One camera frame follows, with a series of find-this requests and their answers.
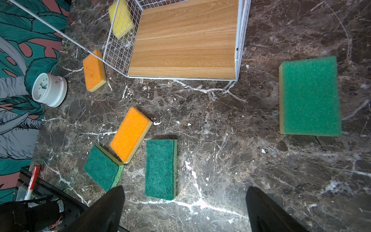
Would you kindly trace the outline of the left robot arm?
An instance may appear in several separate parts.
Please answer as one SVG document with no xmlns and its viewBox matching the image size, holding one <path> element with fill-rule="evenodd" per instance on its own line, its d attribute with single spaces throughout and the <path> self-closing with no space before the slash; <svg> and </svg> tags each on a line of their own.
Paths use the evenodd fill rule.
<svg viewBox="0 0 371 232">
<path fill-rule="evenodd" d="M 84 212 L 86 207 L 68 199 L 51 196 L 1 205 L 2 232 L 61 232 Z"/>
</svg>

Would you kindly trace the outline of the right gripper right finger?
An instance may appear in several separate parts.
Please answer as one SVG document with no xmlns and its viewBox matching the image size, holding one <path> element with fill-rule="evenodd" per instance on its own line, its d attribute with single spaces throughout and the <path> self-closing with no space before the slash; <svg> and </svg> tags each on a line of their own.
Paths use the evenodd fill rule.
<svg viewBox="0 0 371 232">
<path fill-rule="evenodd" d="M 290 214 L 257 187 L 250 186 L 246 205 L 253 232 L 306 232 Z"/>
</svg>

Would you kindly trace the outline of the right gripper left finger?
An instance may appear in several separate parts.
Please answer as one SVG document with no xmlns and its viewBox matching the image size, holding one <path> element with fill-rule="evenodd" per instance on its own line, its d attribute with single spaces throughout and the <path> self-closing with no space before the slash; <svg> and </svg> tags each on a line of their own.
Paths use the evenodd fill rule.
<svg viewBox="0 0 371 232">
<path fill-rule="evenodd" d="M 120 219 L 125 202 L 122 186 L 112 188 L 83 212 L 66 232 L 124 232 Z"/>
</svg>

